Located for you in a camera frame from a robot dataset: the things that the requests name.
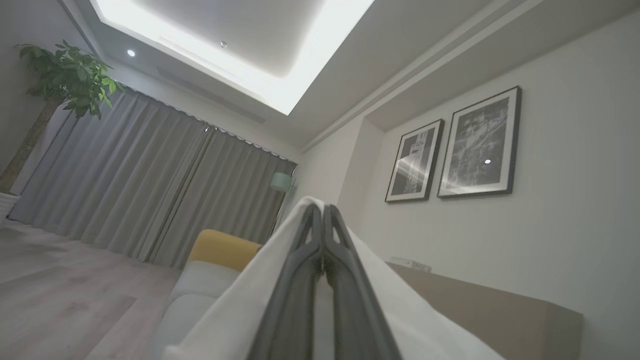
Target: gray floor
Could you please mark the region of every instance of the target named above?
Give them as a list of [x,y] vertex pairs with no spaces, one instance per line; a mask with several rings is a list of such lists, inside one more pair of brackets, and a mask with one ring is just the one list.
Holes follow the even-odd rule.
[[0,229],[0,359],[140,359],[178,276],[11,223]]

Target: wall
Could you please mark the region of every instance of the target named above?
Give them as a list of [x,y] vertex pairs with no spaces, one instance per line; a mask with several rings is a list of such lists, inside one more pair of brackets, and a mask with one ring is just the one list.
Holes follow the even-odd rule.
[[[582,360],[640,359],[640,12],[480,86],[382,139],[361,238],[381,257],[585,315]],[[400,136],[523,89],[513,194],[386,204]]]
[[384,133],[368,120],[363,120],[349,168],[336,202],[340,214],[351,231],[360,234],[362,211],[371,185],[371,172],[376,166]]
[[305,153],[296,168],[296,188],[287,199],[287,210],[305,196],[337,204],[362,119],[349,122]]
[[[13,46],[29,43],[52,48],[63,39],[72,45],[88,48],[57,1],[3,1],[0,12],[0,83],[3,84],[0,87],[0,173],[44,107],[43,100],[26,93],[36,79],[27,69],[27,62],[19,59],[20,50]],[[52,133],[56,131],[47,130],[44,137],[51,141]],[[34,150],[33,155],[38,160],[48,144],[41,142]],[[17,185],[22,188],[24,179]]]

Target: ceiling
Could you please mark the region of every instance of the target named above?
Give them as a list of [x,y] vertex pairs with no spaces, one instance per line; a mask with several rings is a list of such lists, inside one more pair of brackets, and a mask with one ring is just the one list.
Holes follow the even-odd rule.
[[[356,116],[393,128],[639,4],[375,0],[287,116],[198,64],[103,23],[92,0],[74,1],[109,57],[238,112],[303,150]],[[226,41],[226,50],[274,76],[294,66],[322,6],[321,0],[130,1],[194,36]],[[134,58],[128,49],[136,51]]]
[[132,0],[203,41],[225,41],[227,51],[277,76],[296,61],[322,0]]

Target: green lamp shade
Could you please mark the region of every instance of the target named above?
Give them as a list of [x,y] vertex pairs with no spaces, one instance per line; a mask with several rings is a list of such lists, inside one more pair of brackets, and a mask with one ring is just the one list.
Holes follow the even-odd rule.
[[291,185],[293,185],[293,178],[282,172],[273,173],[273,176],[271,176],[271,182],[269,183],[270,187],[278,190],[279,192],[288,192],[291,190]]

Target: picture frame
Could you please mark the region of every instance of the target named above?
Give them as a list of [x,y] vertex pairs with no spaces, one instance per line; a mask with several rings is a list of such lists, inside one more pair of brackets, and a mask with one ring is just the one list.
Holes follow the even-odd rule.
[[443,130],[440,119],[400,137],[385,202],[429,199]]
[[521,101],[516,86],[453,113],[438,197],[513,191]]

